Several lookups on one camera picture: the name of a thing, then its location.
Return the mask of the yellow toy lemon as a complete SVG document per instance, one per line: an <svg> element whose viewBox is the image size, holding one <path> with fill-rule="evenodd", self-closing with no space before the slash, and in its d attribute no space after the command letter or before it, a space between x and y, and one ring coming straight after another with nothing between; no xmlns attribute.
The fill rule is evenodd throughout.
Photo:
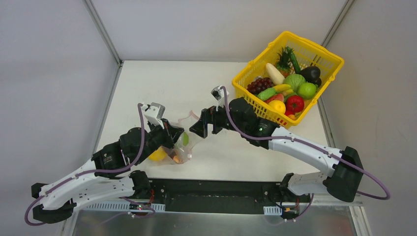
<svg viewBox="0 0 417 236"><path fill-rule="evenodd" d="M286 105L280 100L273 100L269 102L268 105L278 113L284 114L286 112Z"/></svg>
<svg viewBox="0 0 417 236"><path fill-rule="evenodd" d="M154 162L163 161L167 156L163 147L160 147L156 151L154 151L151 155L148 156L148 159Z"/></svg>

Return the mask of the pale green toy cabbage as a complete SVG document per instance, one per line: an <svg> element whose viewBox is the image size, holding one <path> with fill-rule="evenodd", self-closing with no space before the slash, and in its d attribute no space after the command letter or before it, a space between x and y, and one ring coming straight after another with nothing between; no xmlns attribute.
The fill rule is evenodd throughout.
<svg viewBox="0 0 417 236"><path fill-rule="evenodd" d="M189 144L189 135L187 134L187 132L184 132L182 134L182 145L186 147L188 144Z"/></svg>

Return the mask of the clear zip top bag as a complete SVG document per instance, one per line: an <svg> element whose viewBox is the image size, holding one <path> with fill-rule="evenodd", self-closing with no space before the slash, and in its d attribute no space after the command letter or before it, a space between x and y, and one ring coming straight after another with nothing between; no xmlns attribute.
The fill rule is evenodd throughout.
<svg viewBox="0 0 417 236"><path fill-rule="evenodd" d="M148 159L155 165L176 165L184 164L192 158L193 147L202 139L189 131L189 127L198 120L197 115L191 110L184 118L179 118L173 126L184 129L179 139L174 144L174 148L159 147Z"/></svg>

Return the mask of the toy steak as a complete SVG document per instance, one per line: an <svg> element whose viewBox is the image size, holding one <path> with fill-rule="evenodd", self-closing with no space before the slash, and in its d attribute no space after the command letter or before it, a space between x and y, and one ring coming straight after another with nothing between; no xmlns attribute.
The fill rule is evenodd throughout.
<svg viewBox="0 0 417 236"><path fill-rule="evenodd" d="M174 148L162 147L166 155L176 164L182 164L181 155Z"/></svg>

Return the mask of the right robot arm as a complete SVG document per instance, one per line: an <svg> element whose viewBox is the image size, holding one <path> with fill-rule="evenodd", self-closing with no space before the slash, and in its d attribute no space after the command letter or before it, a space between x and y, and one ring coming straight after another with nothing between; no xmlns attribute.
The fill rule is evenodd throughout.
<svg viewBox="0 0 417 236"><path fill-rule="evenodd" d="M189 130L206 138L208 124L213 126L213 134L222 129L236 131L254 146L285 153L318 169L316 173L286 174L279 188L281 199L290 202L303 194L328 192L344 202L354 200L363 177L358 171L363 165L356 149L320 146L297 136L275 122L256 116L244 98L233 99L228 108L203 109Z"/></svg>

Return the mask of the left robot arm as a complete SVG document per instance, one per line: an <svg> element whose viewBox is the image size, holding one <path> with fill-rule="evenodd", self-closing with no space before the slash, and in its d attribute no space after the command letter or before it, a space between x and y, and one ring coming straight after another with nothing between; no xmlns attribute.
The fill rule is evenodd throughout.
<svg viewBox="0 0 417 236"><path fill-rule="evenodd" d="M144 199L151 186L144 171L134 171L160 147L173 148L184 128L171 125L166 119L162 125L150 124L150 132L134 127L119 140L105 145L94 153L79 169L63 179L31 186L35 203L27 210L37 222L35 225L54 224L68 219L80 209L113 198Z"/></svg>

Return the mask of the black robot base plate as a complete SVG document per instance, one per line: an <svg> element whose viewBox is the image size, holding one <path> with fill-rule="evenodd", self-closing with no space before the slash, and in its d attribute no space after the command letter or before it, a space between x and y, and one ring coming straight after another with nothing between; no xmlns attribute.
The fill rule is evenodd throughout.
<svg viewBox="0 0 417 236"><path fill-rule="evenodd" d="M141 172L139 190L130 199L152 199L166 212L281 215L283 208L299 208L309 195L296 196L280 182L147 178Z"/></svg>

